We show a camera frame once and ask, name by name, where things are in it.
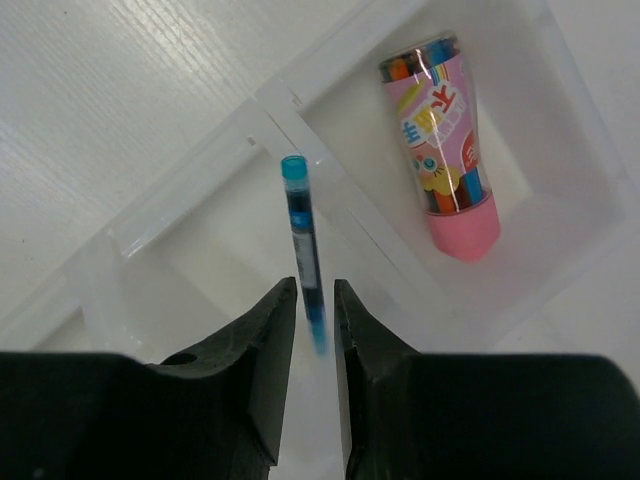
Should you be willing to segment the teal pen refill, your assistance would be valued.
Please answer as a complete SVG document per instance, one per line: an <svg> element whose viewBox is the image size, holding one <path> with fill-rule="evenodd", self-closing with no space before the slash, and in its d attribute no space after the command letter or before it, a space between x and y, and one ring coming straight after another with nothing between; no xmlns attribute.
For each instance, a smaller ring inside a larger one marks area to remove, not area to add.
<svg viewBox="0 0 640 480"><path fill-rule="evenodd" d="M305 314L314 349L324 356L327 352L325 302L307 161L302 155L288 155L280 166Z"/></svg>

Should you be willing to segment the pink capped glue bottle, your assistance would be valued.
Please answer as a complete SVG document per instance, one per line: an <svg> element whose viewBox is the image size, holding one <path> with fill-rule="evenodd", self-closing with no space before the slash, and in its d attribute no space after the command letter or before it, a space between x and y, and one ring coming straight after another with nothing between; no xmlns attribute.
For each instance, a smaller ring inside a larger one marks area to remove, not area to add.
<svg viewBox="0 0 640 480"><path fill-rule="evenodd" d="M444 31L381 61L378 72L438 250L472 263L501 225L480 151L477 103L457 35Z"/></svg>

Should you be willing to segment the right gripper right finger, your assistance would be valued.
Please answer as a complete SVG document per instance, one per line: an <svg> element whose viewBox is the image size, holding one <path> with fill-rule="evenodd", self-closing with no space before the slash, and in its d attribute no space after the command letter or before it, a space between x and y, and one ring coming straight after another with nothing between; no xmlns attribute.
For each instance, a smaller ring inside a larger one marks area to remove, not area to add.
<svg viewBox="0 0 640 480"><path fill-rule="evenodd" d="M349 479L635 479L639 397L611 360L422 353L334 283Z"/></svg>

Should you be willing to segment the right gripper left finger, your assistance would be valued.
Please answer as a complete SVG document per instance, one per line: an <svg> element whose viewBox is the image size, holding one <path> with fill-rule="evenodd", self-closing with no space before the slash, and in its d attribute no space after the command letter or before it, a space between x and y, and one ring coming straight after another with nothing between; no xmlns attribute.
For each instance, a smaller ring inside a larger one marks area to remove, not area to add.
<svg viewBox="0 0 640 480"><path fill-rule="evenodd" d="M159 364L1 356L5 479L265 479L279 459L297 285Z"/></svg>

